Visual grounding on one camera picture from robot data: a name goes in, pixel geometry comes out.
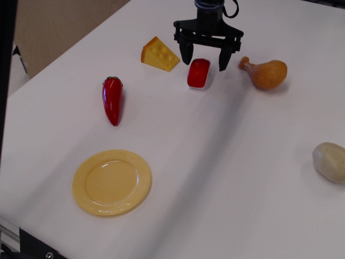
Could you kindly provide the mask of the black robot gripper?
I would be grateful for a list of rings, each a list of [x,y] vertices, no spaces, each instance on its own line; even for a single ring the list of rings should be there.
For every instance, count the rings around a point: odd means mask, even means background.
[[[219,70],[224,71],[232,53],[239,51],[244,33],[229,26],[223,17],[233,18],[238,11],[229,16],[224,7],[198,7],[197,18],[175,21],[174,40],[180,45],[183,62],[189,65],[194,52],[194,45],[220,48]]]

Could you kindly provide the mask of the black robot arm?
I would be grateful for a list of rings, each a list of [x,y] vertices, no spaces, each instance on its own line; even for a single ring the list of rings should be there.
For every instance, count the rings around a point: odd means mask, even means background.
[[[220,71],[227,68],[231,55],[240,50],[244,33],[223,20],[223,17],[231,19],[238,15],[238,2],[234,1],[236,11],[233,15],[227,14],[224,3],[224,1],[194,1],[197,18],[174,22],[174,40],[179,44],[185,64],[190,64],[195,44],[220,49],[218,61]]]

